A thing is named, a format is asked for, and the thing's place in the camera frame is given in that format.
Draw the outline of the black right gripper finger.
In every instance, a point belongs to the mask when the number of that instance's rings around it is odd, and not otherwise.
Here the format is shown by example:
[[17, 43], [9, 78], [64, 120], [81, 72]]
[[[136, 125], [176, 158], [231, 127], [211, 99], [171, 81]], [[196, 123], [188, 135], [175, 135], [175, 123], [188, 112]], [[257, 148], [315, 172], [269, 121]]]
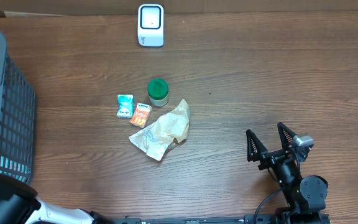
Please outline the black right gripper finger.
[[290, 146], [293, 137], [296, 136], [296, 133], [293, 132], [291, 129], [289, 129], [287, 126], [285, 126], [282, 122], [279, 122], [277, 124], [277, 128], [278, 128], [278, 133], [280, 136], [282, 148], [284, 150], [287, 150]]
[[259, 138], [253, 131], [246, 131], [247, 138], [247, 160], [249, 162], [261, 161], [266, 158], [267, 148], [260, 142]]

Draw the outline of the beige paper bag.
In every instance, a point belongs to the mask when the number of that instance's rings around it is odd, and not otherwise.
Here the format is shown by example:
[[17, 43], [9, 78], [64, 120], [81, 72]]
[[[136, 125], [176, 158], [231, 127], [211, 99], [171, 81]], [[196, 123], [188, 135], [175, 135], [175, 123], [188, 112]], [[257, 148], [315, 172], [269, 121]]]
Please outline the beige paper bag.
[[186, 100], [182, 99], [175, 109], [129, 136], [129, 140], [147, 156], [161, 161], [167, 150], [187, 139], [189, 127], [190, 107]]

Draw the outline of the green lid white jar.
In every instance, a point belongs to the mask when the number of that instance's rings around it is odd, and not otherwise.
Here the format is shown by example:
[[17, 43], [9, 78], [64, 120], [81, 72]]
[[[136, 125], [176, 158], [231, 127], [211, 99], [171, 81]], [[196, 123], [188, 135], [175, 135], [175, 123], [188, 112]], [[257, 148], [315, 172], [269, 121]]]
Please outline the green lid white jar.
[[165, 106], [169, 101], [169, 87], [165, 80], [155, 78], [147, 86], [150, 102], [157, 107]]

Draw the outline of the orange tissue pack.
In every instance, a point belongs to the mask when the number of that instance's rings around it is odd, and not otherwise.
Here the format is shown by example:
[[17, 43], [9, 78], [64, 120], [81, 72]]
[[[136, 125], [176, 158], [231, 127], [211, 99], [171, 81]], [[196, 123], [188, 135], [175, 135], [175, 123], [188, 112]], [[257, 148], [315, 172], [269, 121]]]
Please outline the orange tissue pack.
[[130, 119], [130, 123], [134, 126], [144, 128], [147, 124], [152, 107], [147, 104], [137, 103], [134, 114]]

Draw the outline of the small teal tissue pack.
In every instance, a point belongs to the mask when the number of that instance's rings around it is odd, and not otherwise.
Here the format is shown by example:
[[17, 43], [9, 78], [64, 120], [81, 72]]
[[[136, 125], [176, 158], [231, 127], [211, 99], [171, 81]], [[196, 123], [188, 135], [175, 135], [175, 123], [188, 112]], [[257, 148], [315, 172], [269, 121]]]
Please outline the small teal tissue pack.
[[118, 118], [132, 118], [134, 114], [134, 96], [133, 95], [118, 95]]

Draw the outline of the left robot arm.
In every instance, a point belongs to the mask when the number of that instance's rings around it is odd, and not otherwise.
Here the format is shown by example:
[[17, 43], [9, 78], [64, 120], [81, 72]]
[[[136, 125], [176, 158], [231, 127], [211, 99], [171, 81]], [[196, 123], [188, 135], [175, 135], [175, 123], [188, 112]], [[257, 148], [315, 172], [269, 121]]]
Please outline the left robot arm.
[[68, 209], [46, 203], [29, 185], [0, 174], [0, 223], [77, 223], [96, 224], [113, 221], [81, 209]]

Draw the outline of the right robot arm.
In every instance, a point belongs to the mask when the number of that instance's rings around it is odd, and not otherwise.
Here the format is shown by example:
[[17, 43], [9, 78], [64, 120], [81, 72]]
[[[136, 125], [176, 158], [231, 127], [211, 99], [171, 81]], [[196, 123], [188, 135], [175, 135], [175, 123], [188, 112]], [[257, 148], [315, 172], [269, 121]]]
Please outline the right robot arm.
[[[326, 208], [328, 182], [318, 175], [301, 175], [301, 163], [306, 161], [314, 146], [309, 135], [300, 136], [283, 123], [277, 124], [282, 148], [270, 152], [248, 129], [247, 160], [259, 162], [259, 170], [267, 170], [279, 189], [265, 198], [256, 208], [251, 223], [330, 223], [328, 215], [323, 215]], [[273, 215], [264, 218], [259, 215], [263, 205], [271, 198], [282, 193], [287, 202], [286, 207], [276, 209]]]

